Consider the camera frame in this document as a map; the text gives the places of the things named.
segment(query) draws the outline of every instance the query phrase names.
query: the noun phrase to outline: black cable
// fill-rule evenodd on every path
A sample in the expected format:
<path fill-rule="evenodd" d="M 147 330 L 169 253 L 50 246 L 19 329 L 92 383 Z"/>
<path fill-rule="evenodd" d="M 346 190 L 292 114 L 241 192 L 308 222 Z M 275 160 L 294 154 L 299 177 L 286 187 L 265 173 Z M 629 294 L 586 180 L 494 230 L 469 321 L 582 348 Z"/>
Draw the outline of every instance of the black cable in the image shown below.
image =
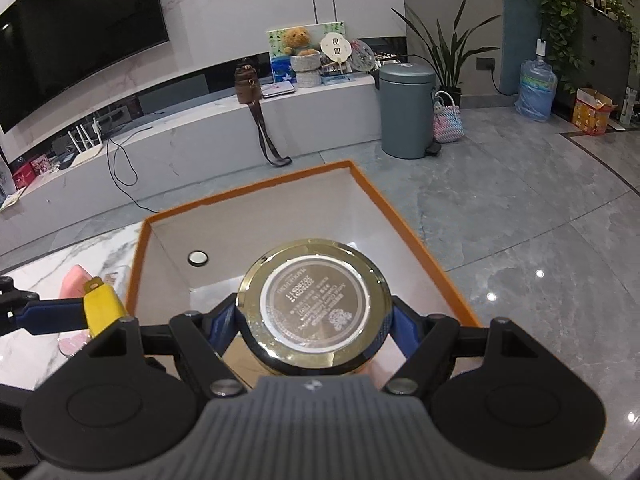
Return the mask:
<path fill-rule="evenodd" d="M 134 134 L 132 134 L 129 137 L 129 139 L 131 137 L 133 137 L 133 135 L 135 135 L 136 133 L 138 133 L 138 132 L 135 132 Z M 109 142 L 110 141 L 117 146 L 116 151 L 113 153 L 113 173 L 111 172 L 111 163 L 109 161 Z M 134 169 L 133 164 L 131 163 L 131 160 L 129 159 L 129 155 L 127 155 L 127 150 L 124 149 L 124 146 L 122 144 L 117 143 L 115 140 L 111 139 L 111 137 L 107 137 L 107 141 L 104 143 L 104 146 L 105 146 L 105 148 L 107 150 L 107 167 L 109 168 L 109 176 L 111 177 L 111 180 L 113 180 L 113 183 L 115 184 L 115 186 L 121 192 L 123 192 L 125 195 L 127 195 L 131 199 L 131 201 L 135 205 L 137 205 L 140 209 L 145 209 L 145 210 L 149 211 L 150 213 L 157 213 L 157 211 L 154 211 L 153 209 L 149 209 L 148 207 L 140 205 L 138 202 L 136 202 L 135 198 L 133 198 L 129 193 L 127 193 L 120 186 L 118 186 L 118 182 L 121 183 L 123 186 L 126 186 L 126 187 L 133 187 L 138 183 L 138 173 Z M 124 153 L 124 156 L 127 157 L 127 162 L 129 163 L 129 167 L 131 168 L 131 171 L 133 171 L 133 174 L 136 176 L 136 179 L 133 181 L 132 184 L 127 184 L 126 182 L 120 180 L 118 178 L 118 176 L 116 175 L 116 156 L 118 155 L 118 150 L 122 150 L 122 152 Z"/>
<path fill-rule="evenodd" d="M 495 91 L 498 92 L 498 94 L 504 95 L 506 97 L 513 97 L 514 95 L 518 95 L 517 92 L 515 94 L 503 94 L 502 92 L 500 92 L 498 90 L 498 87 L 495 85 L 494 72 L 495 72 L 495 68 L 491 70 L 491 82 L 494 84 Z"/>

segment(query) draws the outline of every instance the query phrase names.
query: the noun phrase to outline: orange box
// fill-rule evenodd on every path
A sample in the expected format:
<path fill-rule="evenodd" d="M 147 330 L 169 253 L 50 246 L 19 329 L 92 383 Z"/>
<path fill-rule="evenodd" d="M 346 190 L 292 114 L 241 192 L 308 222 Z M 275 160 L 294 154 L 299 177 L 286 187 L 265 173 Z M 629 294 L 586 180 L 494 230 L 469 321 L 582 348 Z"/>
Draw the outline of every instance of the orange box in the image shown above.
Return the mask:
<path fill-rule="evenodd" d="M 418 314 L 444 313 L 462 325 L 480 326 L 415 232 L 350 160 L 281 174 L 147 218 L 131 267 L 127 311 L 142 325 L 167 323 L 187 310 L 208 312 L 238 291 L 262 254 L 310 237 L 349 243 L 366 254 L 391 293 Z M 194 250 L 212 256 L 210 262 L 190 265 Z M 171 357 L 157 359 L 176 373 Z M 223 359 L 252 387 L 270 373 L 242 337 Z M 361 371 L 382 387 L 403 363 L 388 340 Z"/>
<path fill-rule="evenodd" d="M 616 105 L 606 95 L 591 88 L 580 88 L 575 95 L 571 122 L 588 135 L 603 135 L 609 114 L 615 109 Z"/>

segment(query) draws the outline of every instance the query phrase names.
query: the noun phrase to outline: red box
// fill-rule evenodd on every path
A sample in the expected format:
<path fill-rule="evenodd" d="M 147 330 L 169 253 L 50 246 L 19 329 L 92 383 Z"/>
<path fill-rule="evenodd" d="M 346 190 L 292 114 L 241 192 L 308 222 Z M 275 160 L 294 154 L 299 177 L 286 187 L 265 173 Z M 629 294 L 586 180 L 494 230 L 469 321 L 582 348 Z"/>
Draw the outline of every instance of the red box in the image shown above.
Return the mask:
<path fill-rule="evenodd" d="M 15 187 L 18 189 L 22 187 L 27 187 L 31 182 L 36 180 L 36 173 L 33 171 L 33 167 L 29 162 L 25 165 L 21 166 L 18 171 L 16 171 L 12 177 L 14 178 Z"/>

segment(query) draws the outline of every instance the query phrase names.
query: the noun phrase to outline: gray trash can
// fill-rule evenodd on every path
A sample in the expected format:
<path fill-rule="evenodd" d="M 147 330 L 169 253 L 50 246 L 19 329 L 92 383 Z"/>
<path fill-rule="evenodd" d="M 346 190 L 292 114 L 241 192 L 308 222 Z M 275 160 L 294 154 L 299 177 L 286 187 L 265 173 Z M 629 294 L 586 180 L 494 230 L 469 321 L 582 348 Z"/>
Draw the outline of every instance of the gray trash can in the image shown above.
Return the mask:
<path fill-rule="evenodd" d="M 380 67 L 382 149 L 397 158 L 423 158 L 433 142 L 436 73 L 428 65 Z"/>

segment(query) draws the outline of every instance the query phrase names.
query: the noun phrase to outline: screw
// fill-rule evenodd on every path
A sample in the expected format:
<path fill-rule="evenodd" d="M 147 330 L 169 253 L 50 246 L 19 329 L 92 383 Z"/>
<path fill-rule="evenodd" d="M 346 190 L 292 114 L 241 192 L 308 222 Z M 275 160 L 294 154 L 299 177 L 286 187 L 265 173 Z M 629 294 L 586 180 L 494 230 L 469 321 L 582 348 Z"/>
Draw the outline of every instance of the screw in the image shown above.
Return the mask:
<path fill-rule="evenodd" d="M 233 397 L 242 392 L 242 385 L 235 379 L 219 379 L 211 383 L 210 389 L 218 397 Z"/>
<path fill-rule="evenodd" d="M 414 380 L 400 377 L 391 379 L 386 384 L 386 389 L 390 394 L 394 395 L 411 395 L 417 391 L 418 384 Z"/>

